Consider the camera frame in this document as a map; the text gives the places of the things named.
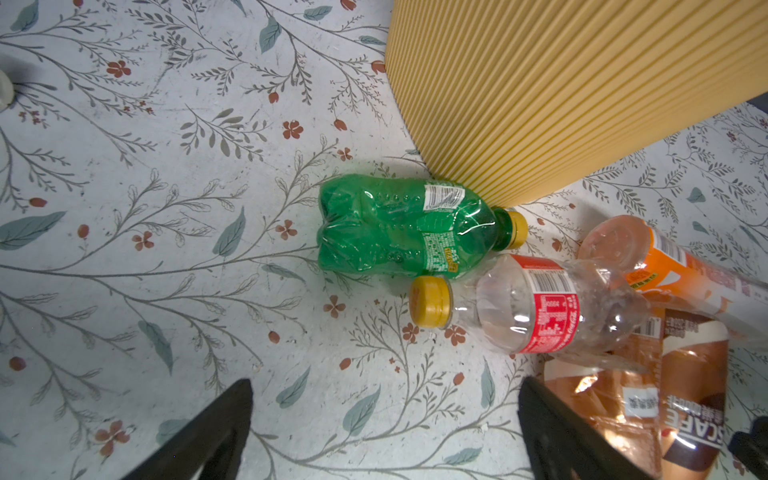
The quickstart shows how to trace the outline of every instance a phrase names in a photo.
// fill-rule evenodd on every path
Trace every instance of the white barcode label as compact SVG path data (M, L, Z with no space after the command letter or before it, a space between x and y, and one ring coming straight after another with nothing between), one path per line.
M424 211L456 210L464 200L464 189L449 185L425 185Z
M652 229L654 232L654 248L661 250L664 255L678 262L682 266L687 266L685 260L685 251L675 242L666 238L659 230Z
M635 335L649 336L651 338L661 338L661 319L652 316L650 319L642 322L634 329Z
M565 270L523 270L533 293L576 293Z
M624 387L624 416L652 419L659 416L659 390L656 387Z

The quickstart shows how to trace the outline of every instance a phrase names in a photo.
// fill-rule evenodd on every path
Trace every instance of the red label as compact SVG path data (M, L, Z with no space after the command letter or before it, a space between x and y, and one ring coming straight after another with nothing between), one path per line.
M531 341L520 353L552 353L570 345L576 336L581 309L568 274L556 262L513 255L525 270L534 293L535 322Z

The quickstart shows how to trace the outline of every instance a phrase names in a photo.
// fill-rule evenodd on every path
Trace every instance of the green plastic bottle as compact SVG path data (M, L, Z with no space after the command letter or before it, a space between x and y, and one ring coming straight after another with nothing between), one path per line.
M344 175L320 188L319 265L341 273L453 278L528 236L517 212L458 184Z

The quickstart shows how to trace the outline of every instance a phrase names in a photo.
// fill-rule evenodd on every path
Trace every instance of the black object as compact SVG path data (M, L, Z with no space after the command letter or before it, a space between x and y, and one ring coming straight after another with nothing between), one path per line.
M518 404L536 480L652 480L540 380L523 380Z
M755 419L749 433L734 433L728 450L757 478L768 480L768 417Z
M123 480L234 480L250 431L253 390L236 381Z

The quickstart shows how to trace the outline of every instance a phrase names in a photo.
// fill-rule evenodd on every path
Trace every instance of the floral tablecloth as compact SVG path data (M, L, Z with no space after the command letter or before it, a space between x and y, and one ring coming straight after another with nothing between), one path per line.
M392 2L72 4L0 4L0 477L119 478L246 377L240 478L531 478L537 357L317 268L319 183L427 175L386 79ZM767 132L742 105L522 205L523 251L572 257L630 213L765 279ZM766 413L767 362L733 353L729 434ZM724 452L713 477L741 476Z

